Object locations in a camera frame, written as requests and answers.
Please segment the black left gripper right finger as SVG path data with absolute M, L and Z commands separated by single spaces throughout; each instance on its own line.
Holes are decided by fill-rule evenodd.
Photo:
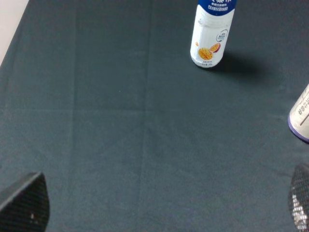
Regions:
M 309 164 L 295 167 L 288 196 L 288 207 L 298 232 L 309 231 Z

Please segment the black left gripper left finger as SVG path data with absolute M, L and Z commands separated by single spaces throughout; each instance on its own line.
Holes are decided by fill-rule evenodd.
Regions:
M 0 192 L 2 232 L 44 232 L 50 218 L 45 175 L 31 172 Z

